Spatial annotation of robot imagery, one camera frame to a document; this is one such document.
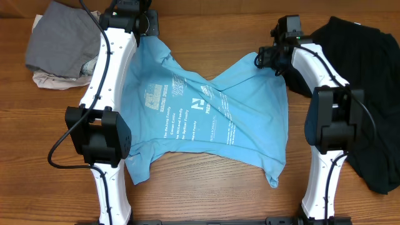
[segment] wooden surface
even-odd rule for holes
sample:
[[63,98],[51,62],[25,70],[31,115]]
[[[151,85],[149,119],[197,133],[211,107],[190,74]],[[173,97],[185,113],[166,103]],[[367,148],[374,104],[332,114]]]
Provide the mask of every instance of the wooden surface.
[[[0,16],[34,18],[43,14],[53,0],[0,0]],[[55,0],[71,7],[81,8],[78,0]],[[104,10],[111,0],[84,0],[91,10]],[[220,15],[244,13],[308,12],[399,12],[398,0],[153,0],[151,9],[162,16]]]
[[[180,65],[211,79],[259,46],[282,14],[161,16],[161,35]],[[381,28],[400,40],[400,13],[337,14]],[[306,33],[326,24],[325,14],[302,14]],[[98,195],[88,170],[54,169],[50,147],[65,132],[64,112],[77,106],[86,87],[39,89],[24,67],[32,19],[0,20],[0,224],[72,224],[99,216]],[[136,219],[263,219],[293,216],[306,192],[311,151],[304,138],[309,100],[289,99],[287,163],[279,187],[270,188],[261,169],[208,154],[166,154],[151,166],[150,180],[126,189]],[[56,151],[61,164],[83,163],[68,138]],[[349,164],[337,187],[338,216],[354,224],[400,224],[400,189],[371,192]]]

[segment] folded gray fabric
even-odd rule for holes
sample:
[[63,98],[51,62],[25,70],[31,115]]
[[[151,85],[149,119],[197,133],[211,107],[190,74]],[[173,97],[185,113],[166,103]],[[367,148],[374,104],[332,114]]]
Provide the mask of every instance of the folded gray fabric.
[[99,45],[100,31],[84,10],[51,2],[29,39],[26,67],[79,78],[82,65],[99,53]]

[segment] blue t-shirt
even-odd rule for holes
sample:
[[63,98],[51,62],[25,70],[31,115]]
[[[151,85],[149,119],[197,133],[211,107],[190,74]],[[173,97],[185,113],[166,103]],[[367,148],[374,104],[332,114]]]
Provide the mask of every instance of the blue t-shirt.
[[210,153],[263,168],[271,187],[286,163],[288,99],[282,76],[250,53],[211,81],[185,71],[156,37],[143,37],[122,93],[132,132],[134,184],[166,152]]

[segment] black fabric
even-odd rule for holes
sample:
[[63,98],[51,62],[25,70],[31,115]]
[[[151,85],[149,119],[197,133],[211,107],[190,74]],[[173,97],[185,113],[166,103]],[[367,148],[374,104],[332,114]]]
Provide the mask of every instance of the black fabric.
[[362,134],[347,160],[377,193],[400,184],[400,49],[390,34],[332,17],[312,34],[334,69],[352,88],[363,88],[364,104],[377,126],[374,146],[367,115]]

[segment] black garment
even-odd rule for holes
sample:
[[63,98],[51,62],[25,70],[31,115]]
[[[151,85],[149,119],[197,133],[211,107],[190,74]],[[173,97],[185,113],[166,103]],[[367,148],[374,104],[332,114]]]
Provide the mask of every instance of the black garment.
[[400,185],[400,49],[390,34],[331,17],[312,38],[352,88],[363,88],[364,104],[377,126],[362,117],[362,134],[347,158],[354,170],[377,193]]

